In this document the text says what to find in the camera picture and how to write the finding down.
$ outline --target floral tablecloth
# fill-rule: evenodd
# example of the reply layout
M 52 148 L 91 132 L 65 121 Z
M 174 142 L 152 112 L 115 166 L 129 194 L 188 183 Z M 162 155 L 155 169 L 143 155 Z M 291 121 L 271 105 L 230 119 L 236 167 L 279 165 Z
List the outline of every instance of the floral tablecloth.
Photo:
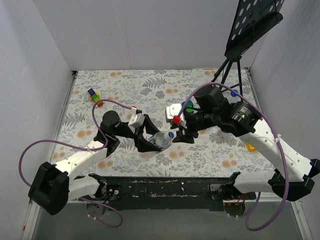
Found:
M 58 140 L 84 147 L 97 134 L 92 119 L 93 102 L 87 90 L 93 88 L 101 98 L 137 106 L 151 117 L 163 131 L 170 129 L 165 120 L 165 107 L 182 103 L 199 85 L 211 81 L 214 69 L 191 70 L 82 70 L 70 97 Z M 242 71 L 243 95 L 255 102 L 246 72 Z M 231 70 L 226 84 L 238 82 L 236 70 Z M 239 101 L 230 92 L 223 93 L 230 102 Z M 95 110 L 98 123 L 106 111 L 119 113 L 127 122 L 130 111 L 106 102 Z M 152 176 L 152 177 L 229 177 L 233 172 L 262 172 L 273 169 L 259 152 L 249 152 L 238 138 L 223 133 L 218 127 L 199 132 L 194 144 L 174 143 L 151 159 L 139 157 L 133 139 L 119 138 L 121 144 L 108 158 L 87 169 L 84 174 L 101 176 Z M 75 149 L 57 145 L 52 162 L 63 160 Z

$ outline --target bottle label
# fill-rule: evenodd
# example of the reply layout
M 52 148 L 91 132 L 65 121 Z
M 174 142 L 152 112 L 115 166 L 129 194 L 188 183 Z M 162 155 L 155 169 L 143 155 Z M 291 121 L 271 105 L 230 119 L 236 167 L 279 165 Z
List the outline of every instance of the bottle label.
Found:
M 163 149 L 162 146 L 159 146 L 158 144 L 156 144 L 156 136 L 153 135 L 152 137 L 149 138 L 148 142 L 152 143 L 153 145 L 157 146 L 158 148 L 160 148 L 161 150 Z

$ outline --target perforated black panel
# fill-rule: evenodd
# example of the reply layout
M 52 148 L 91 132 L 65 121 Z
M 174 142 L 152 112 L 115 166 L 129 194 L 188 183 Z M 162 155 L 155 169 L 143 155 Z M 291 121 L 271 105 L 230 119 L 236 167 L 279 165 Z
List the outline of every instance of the perforated black panel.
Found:
M 257 24 L 276 16 L 283 3 L 284 0 L 239 0 L 226 52 L 245 39 L 246 35 L 255 34 Z

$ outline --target white panel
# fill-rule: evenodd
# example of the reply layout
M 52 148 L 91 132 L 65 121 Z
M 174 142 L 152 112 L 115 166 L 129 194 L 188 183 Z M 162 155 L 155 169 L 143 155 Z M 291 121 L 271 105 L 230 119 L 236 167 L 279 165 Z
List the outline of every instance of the white panel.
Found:
M 219 67 L 236 0 L 33 0 L 72 70 Z M 242 59 L 250 67 L 261 46 Z
M 54 136 L 71 72 L 31 0 L 0 0 L 0 23 L 0 239 L 16 240 L 29 202 L 19 157 L 32 142 Z M 42 144 L 26 154 L 28 181 L 49 149 Z
M 238 1 L 124 0 L 123 6 L 132 68 L 217 68 Z M 243 67 L 251 66 L 260 45 L 244 55 Z
M 33 0 L 72 70 L 129 69 L 121 0 Z
M 253 65 L 261 107 L 278 133 L 309 159 L 319 158 L 320 1 L 286 1 L 284 20 L 268 33 Z M 320 239 L 320 176 L 302 206 L 314 239 Z

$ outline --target black metal base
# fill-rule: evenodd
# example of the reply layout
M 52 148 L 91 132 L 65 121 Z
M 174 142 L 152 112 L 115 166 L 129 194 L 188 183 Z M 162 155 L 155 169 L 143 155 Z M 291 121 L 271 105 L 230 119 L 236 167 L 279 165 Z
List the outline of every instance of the black metal base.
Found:
M 207 209 L 224 211 L 222 199 L 213 199 L 210 185 L 224 185 L 228 177 L 104 177 L 108 205 L 117 210 Z

